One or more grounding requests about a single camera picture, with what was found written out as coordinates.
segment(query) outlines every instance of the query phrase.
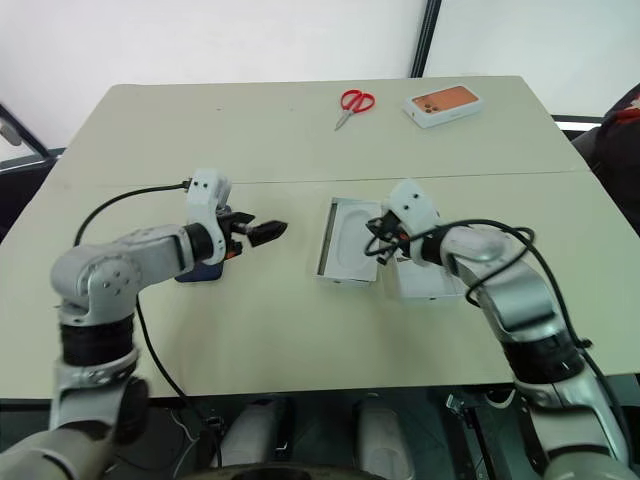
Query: black pole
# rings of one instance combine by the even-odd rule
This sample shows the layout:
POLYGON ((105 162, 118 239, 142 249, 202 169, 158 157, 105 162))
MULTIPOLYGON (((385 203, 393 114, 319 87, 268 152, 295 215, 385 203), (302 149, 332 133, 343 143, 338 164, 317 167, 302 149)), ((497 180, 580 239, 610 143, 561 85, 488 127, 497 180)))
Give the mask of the black pole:
POLYGON ((420 37, 418 38, 418 46, 416 47, 416 56, 413 60, 409 78, 421 78, 424 74, 424 67, 427 64, 427 55, 429 55, 429 49, 431 48, 433 32, 436 30, 436 22, 438 21, 441 3, 442 0, 427 0, 427 8, 425 9, 424 18, 422 19, 420 37))
POLYGON ((27 144, 27 146, 36 153, 39 153, 42 158, 48 160, 52 158, 49 150, 29 131, 27 127, 22 125, 20 121, 14 117, 9 110, 7 110, 0 103, 0 118, 13 127, 13 129, 20 135, 20 138, 27 144))

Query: floor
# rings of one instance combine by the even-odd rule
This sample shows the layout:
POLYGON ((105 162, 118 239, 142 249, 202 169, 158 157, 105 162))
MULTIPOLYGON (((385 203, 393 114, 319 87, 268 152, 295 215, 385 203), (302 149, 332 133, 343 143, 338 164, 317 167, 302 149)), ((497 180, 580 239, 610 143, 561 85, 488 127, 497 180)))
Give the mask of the floor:
MULTIPOLYGON (((640 388, 632 376, 614 377, 614 388, 625 405, 640 405, 640 388)), ((426 388, 378 390, 386 404, 398 414, 406 435, 417 479, 454 480, 451 455, 440 422, 438 407, 426 388)), ((365 391, 328 391, 292 394, 296 407, 292 461, 316 464, 353 464, 353 405, 364 398, 365 391)), ((200 399, 201 410, 224 418, 227 423, 256 396, 237 395, 200 399)), ((0 403, 0 450, 46 429, 48 412, 9 412, 0 403)), ((524 455, 522 440, 513 409, 491 409, 512 478, 536 479, 524 455)), ((197 423, 189 412, 181 412, 187 427, 197 435, 197 423)), ((471 460, 477 478, 488 478, 480 449, 472 430, 466 431, 471 460)), ((184 451, 183 432, 173 421, 170 411, 154 407, 144 435, 132 446, 118 451, 119 459, 109 472, 112 480, 168 479, 193 470, 194 454, 190 452, 178 472, 178 457, 184 451)))

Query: white wall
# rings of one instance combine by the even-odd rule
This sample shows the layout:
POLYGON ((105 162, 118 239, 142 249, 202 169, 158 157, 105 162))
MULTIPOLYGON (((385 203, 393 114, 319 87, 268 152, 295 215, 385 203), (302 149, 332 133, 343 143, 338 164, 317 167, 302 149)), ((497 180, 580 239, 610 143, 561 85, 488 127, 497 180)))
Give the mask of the white wall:
POLYGON ((53 148, 117 83, 406 77, 424 5, 0 0, 0 101, 53 148))
POLYGON ((443 0, 425 74, 518 74, 549 112, 602 116, 640 82, 640 1, 443 0))

